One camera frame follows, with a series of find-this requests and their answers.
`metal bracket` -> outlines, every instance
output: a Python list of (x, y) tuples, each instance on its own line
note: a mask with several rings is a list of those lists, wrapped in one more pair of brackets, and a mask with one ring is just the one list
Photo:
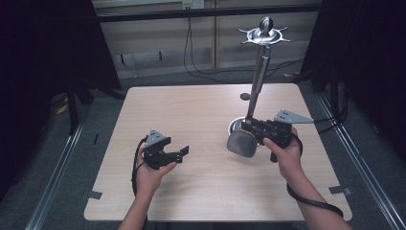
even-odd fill
[(312, 124), (314, 120), (311, 118), (306, 118), (299, 114), (290, 112), (286, 109), (282, 109), (277, 116), (275, 117), (275, 121), (288, 123), (288, 124)]
[(155, 145), (156, 143), (164, 140), (165, 138), (166, 138), (166, 136), (164, 134), (153, 129), (147, 137), (146, 148)]

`round base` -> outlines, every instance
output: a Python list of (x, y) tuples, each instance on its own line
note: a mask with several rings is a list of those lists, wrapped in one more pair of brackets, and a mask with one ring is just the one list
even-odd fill
[(228, 126), (228, 134), (229, 136), (231, 133), (238, 127), (241, 127), (241, 123), (245, 120), (245, 117), (235, 118)]

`cable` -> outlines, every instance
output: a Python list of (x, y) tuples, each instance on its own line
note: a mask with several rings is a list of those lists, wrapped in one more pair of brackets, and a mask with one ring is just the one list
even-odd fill
[(192, 23), (191, 23), (191, 19), (190, 19), (190, 18), (189, 18), (188, 34), (186, 35), (185, 50), (184, 50), (184, 53), (183, 53), (183, 66), (185, 67), (186, 71), (187, 71), (190, 75), (192, 75), (192, 76), (194, 76), (194, 77), (197, 77), (197, 78), (207, 79), (207, 80), (211, 80), (211, 81), (217, 81), (217, 82), (220, 82), (220, 83), (235, 84), (235, 82), (228, 82), (228, 81), (225, 81), (225, 80), (217, 80), (217, 79), (213, 79), (213, 78), (209, 78), (209, 77), (198, 76), (198, 75), (192, 73), (192, 72), (188, 69), (188, 67), (186, 67), (186, 51), (187, 51), (187, 49), (188, 49), (189, 37), (191, 38), (191, 56), (192, 56), (192, 65), (193, 65), (194, 69), (195, 69), (198, 73), (200, 73), (200, 74), (209, 74), (209, 73), (204, 73), (204, 72), (202, 72), (202, 71), (199, 71), (199, 70), (196, 68), (196, 66), (194, 65), (193, 52), (192, 52), (192, 50), (193, 50), (193, 48), (192, 48)]
[(289, 60), (289, 61), (285, 61), (285, 62), (282, 62), (282, 63), (278, 64), (275, 69), (270, 69), (270, 70), (268, 70), (268, 71), (272, 71), (272, 73), (266, 75), (266, 76), (265, 76), (265, 79), (271, 77), (273, 74), (275, 74), (275, 72), (276, 72), (277, 70), (283, 69), (283, 68), (285, 68), (285, 67), (287, 67), (287, 66), (289, 66), (289, 65), (292, 65), (292, 64), (294, 64), (294, 63), (296, 63), (296, 62), (299, 62), (299, 61), (301, 61), (301, 60), (303, 60), (303, 58), (300, 58), (300, 59), (297, 59), (297, 60)]
[[(349, 92), (348, 92), (348, 90), (346, 88), (345, 91), (344, 91), (343, 99), (342, 99), (343, 100), (342, 101), (342, 107), (343, 108), (342, 108), (342, 111), (339, 114), (340, 118), (338, 118), (339, 123), (334, 124), (334, 125), (332, 125), (330, 127), (327, 127), (327, 128), (325, 128), (325, 129), (323, 129), (321, 131), (318, 131), (319, 134), (322, 134), (322, 133), (324, 133), (326, 131), (329, 131), (329, 130), (331, 130), (333, 128), (336, 128), (336, 127), (340, 126), (341, 124), (343, 124), (344, 121), (346, 121), (346, 119), (348, 117), (348, 114), (349, 114), (349, 96), (348, 96), (348, 94), (349, 94)], [(320, 120), (320, 122), (332, 121), (334, 119), (337, 119), (337, 118), (334, 118), (334, 117), (325, 118), (325, 119)]]
[(316, 201), (316, 200), (312, 200), (312, 199), (307, 199), (302, 196), (299, 196), (292, 190), (292, 188), (290, 188), (289, 184), (286, 184), (286, 189), (287, 189), (287, 192), (290, 194), (290, 196), (292, 196), (294, 199), (300, 201), (301, 203), (315, 206), (318, 208), (327, 209), (331, 212), (338, 214), (341, 218), (344, 216), (343, 211), (341, 211), (341, 209), (337, 208), (336, 206), (334, 206), (332, 204), (324, 203), (324, 202), (320, 202), (320, 201)]
[[(140, 151), (141, 145), (147, 140), (147, 138), (148, 138), (148, 135), (140, 141), (140, 143), (137, 146), (137, 149), (135, 150), (135, 154), (134, 154), (134, 163), (132, 166), (131, 184), (132, 184), (132, 191), (134, 192), (135, 196), (137, 196), (137, 181), (136, 181), (137, 171), (140, 169), (140, 167), (142, 165), (144, 165), (146, 163), (146, 162), (143, 162), (137, 167), (138, 152)], [(148, 216), (146, 216), (146, 219), (144, 220), (144, 225), (141, 228), (142, 230), (147, 229), (147, 223), (148, 223)]]

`person's right hand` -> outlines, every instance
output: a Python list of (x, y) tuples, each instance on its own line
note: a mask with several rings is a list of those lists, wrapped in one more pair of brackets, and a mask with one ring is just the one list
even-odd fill
[[(292, 132), (298, 135), (295, 127), (292, 127)], [(292, 138), (290, 145), (281, 149), (277, 144), (268, 138), (263, 139), (263, 144), (271, 149), (278, 157), (281, 175), (289, 181), (298, 174), (304, 173), (301, 164), (301, 147), (295, 138)]]

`wooden table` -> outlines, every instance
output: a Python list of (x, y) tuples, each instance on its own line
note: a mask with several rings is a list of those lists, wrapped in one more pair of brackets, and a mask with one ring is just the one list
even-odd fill
[[(253, 158), (226, 148), (227, 127), (246, 115), (239, 95), (251, 85), (192, 85), (131, 88), (101, 164), (84, 216), (89, 220), (122, 220), (134, 194), (131, 172), (135, 149), (152, 129), (170, 136), (166, 152), (190, 146), (184, 162), (166, 175), (148, 210), (156, 221), (295, 221), (303, 220), (296, 200), (286, 191), (270, 150), (258, 147)], [(272, 120), (282, 109), (310, 117), (295, 84), (265, 84), (254, 114)], [(343, 194), (329, 187), (339, 182), (313, 124), (295, 125), (304, 144), (306, 175), (327, 202), (346, 220), (352, 213)]]

